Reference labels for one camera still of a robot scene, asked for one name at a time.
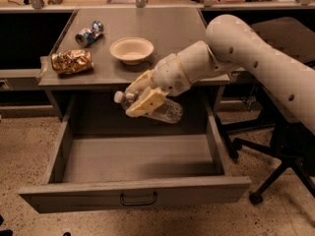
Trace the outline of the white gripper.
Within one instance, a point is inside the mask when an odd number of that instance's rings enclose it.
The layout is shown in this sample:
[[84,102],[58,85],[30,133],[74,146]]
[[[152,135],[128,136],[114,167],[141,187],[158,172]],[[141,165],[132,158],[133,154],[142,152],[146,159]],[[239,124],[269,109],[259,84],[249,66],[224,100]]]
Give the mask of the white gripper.
[[191,88],[179,57],[170,54],[159,60],[153,70],[147,70],[128,88],[126,94],[139,95],[126,110],[129,117],[137,118],[150,113],[166,100],[166,96],[178,96]]

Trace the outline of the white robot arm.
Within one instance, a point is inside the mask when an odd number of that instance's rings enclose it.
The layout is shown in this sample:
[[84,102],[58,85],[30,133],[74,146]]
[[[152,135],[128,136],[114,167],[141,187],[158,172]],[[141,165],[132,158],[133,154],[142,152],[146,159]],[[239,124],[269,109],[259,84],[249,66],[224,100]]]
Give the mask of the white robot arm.
[[205,40],[159,60],[126,88],[133,97],[126,114],[149,115],[169,96],[238,68],[250,72],[284,109],[315,133],[315,70],[273,48],[232,15],[211,20]]

